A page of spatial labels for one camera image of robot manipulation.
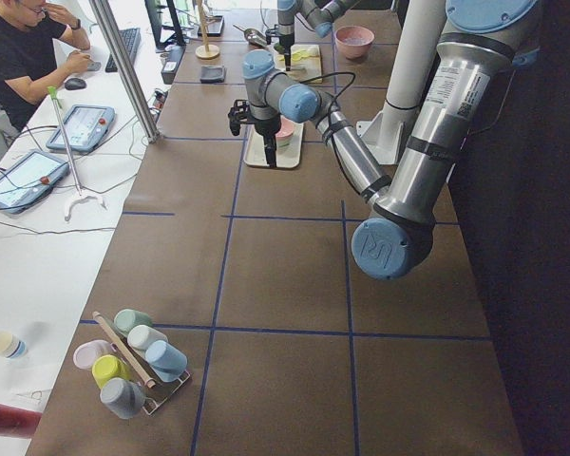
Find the sticker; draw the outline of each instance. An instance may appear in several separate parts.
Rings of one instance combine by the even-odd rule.
[[[440,66],[425,103],[445,109],[451,116],[469,120],[489,81],[489,76],[477,69]]]

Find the man's hand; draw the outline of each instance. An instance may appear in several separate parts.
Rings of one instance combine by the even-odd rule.
[[[53,5],[45,3],[44,8],[47,10],[48,16],[55,22],[65,24],[66,26],[76,27],[78,19],[66,7],[61,5]]]
[[[91,56],[81,52],[80,50],[74,50],[70,52],[67,56],[67,60],[64,63],[64,67],[69,72],[72,73],[84,73],[91,61]]]

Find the computer mouse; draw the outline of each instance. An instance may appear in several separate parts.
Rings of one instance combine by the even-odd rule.
[[[69,78],[64,84],[64,87],[66,90],[80,90],[86,87],[86,82],[80,78]]]

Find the man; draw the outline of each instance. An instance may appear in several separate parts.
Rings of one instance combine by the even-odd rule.
[[[65,7],[44,0],[0,0],[0,104],[18,130],[47,95],[72,73],[86,71],[88,54],[75,50],[60,66],[53,38],[85,50],[88,36]]]

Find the eyeglasses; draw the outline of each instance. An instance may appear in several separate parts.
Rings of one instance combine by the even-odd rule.
[[[30,10],[30,11],[36,13],[36,14],[43,14],[43,13],[47,12],[47,9],[46,9],[45,7],[30,8],[30,7],[24,5],[24,4],[21,3],[21,2],[18,2],[18,3],[19,3],[20,5],[22,5],[22,6],[24,6],[25,8],[27,8],[28,10]]]

